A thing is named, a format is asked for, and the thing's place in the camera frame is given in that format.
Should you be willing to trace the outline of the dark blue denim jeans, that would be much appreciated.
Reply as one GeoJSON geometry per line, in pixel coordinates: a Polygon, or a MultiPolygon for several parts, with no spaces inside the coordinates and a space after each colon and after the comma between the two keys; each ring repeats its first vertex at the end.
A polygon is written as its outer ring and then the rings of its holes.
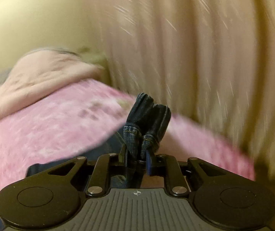
{"type": "Polygon", "coordinates": [[[146,151],[156,152],[163,139],[171,118],[171,111],[166,105],[156,104],[151,96],[140,93],[131,108],[126,123],[104,143],[92,150],[79,155],[91,161],[97,160],[101,155],[120,153],[126,146],[125,163],[132,170],[133,179],[126,179],[116,175],[111,180],[112,187],[126,188],[133,182],[133,187],[139,187],[143,175],[139,175],[138,165],[146,163],[146,151]]]}

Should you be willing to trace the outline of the pink floral fleece blanket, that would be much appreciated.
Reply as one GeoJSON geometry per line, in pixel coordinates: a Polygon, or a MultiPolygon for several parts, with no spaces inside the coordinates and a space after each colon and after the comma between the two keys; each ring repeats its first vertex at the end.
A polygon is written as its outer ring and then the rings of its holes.
{"type": "MultiPolygon", "coordinates": [[[[120,129],[135,98],[95,80],[68,85],[0,120],[0,190],[22,179],[36,163],[76,156],[120,129]]],[[[180,161],[199,157],[255,178],[251,159],[224,138],[187,117],[173,114],[160,153],[180,161]]]]}

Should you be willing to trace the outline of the cream pleated curtain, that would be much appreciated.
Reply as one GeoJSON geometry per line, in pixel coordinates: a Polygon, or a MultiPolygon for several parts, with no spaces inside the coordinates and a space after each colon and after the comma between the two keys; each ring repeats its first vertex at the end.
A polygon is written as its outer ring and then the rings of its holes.
{"type": "Polygon", "coordinates": [[[114,86],[225,135],[275,179],[275,0],[85,0],[114,86]]]}

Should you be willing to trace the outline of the pale pink quilted duvet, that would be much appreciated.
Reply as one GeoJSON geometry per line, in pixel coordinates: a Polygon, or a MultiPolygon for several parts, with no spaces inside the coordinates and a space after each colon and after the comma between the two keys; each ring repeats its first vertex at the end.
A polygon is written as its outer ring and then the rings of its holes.
{"type": "Polygon", "coordinates": [[[21,57],[0,85],[0,120],[71,83],[99,79],[103,68],[64,49],[39,49],[21,57]]]}

